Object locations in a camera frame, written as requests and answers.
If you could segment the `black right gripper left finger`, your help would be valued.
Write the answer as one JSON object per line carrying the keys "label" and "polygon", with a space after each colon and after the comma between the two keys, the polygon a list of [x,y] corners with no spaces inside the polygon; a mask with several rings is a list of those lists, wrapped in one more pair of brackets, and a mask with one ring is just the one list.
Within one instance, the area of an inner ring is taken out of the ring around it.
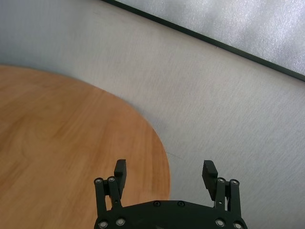
{"label": "black right gripper left finger", "polygon": [[97,214],[103,215],[107,211],[105,197],[111,200],[111,209],[121,208],[121,198],[127,177],[126,160],[116,162],[113,176],[106,180],[98,177],[94,180]]}

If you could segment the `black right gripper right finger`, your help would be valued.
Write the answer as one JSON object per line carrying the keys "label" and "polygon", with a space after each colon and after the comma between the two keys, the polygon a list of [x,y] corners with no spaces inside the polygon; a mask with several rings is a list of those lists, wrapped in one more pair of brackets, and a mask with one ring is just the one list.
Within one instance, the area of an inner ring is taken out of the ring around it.
{"label": "black right gripper right finger", "polygon": [[223,177],[218,177],[213,161],[205,160],[203,163],[203,181],[211,200],[214,202],[215,209],[241,214],[240,182],[238,180],[226,181]]}

